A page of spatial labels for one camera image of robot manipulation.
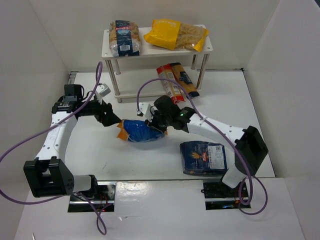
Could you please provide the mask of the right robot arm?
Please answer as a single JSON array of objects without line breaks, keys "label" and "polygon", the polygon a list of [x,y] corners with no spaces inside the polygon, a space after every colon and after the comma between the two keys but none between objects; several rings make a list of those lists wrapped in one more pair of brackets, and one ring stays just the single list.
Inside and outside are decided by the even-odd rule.
[{"label": "right robot arm", "polygon": [[161,132],[172,127],[203,136],[233,150],[234,163],[222,178],[222,182],[232,189],[245,177],[255,176],[269,152],[256,127],[235,127],[211,119],[195,108],[179,108],[166,95],[159,97],[154,104],[140,102],[138,107],[148,127]]}]

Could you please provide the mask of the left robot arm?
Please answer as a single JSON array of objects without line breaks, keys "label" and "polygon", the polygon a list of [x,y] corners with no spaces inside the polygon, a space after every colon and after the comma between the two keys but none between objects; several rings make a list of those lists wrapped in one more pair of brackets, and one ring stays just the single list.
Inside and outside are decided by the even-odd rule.
[{"label": "left robot arm", "polygon": [[103,98],[110,93],[103,83],[97,86],[92,99],[84,97],[80,84],[66,84],[64,95],[53,105],[51,129],[34,160],[26,161],[23,171],[34,197],[70,196],[80,192],[87,198],[98,193],[98,181],[93,174],[74,175],[65,164],[71,133],[80,117],[93,116],[104,127],[121,122],[112,105]]}]

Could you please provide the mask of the orange blue orecchiette bag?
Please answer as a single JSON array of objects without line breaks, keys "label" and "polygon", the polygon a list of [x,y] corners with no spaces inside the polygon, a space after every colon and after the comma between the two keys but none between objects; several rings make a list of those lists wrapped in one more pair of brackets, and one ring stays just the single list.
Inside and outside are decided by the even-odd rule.
[{"label": "orange blue orecchiette bag", "polygon": [[168,134],[147,126],[141,120],[123,119],[116,127],[120,129],[117,138],[131,143],[153,142]]}]

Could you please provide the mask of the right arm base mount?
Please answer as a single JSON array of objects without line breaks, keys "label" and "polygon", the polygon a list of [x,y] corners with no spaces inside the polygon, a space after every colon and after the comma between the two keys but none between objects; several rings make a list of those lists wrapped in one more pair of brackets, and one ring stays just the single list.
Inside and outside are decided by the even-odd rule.
[{"label": "right arm base mount", "polygon": [[249,193],[244,183],[241,187],[241,195],[239,196],[240,184],[235,188],[230,188],[222,182],[203,181],[203,187],[200,192],[204,195],[205,209],[208,210],[230,210],[241,208],[249,209],[251,205],[243,205],[240,199],[247,201]]}]

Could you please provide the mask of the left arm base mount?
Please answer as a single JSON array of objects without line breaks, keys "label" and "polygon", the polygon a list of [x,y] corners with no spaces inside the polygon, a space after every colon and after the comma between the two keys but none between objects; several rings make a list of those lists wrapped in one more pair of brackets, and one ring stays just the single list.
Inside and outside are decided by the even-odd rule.
[{"label": "left arm base mount", "polygon": [[[98,212],[114,212],[115,195],[115,181],[99,181],[97,192],[91,196],[87,196],[87,198]],[[88,213],[94,212],[94,210],[83,196],[73,194],[69,198],[67,212]]]}]

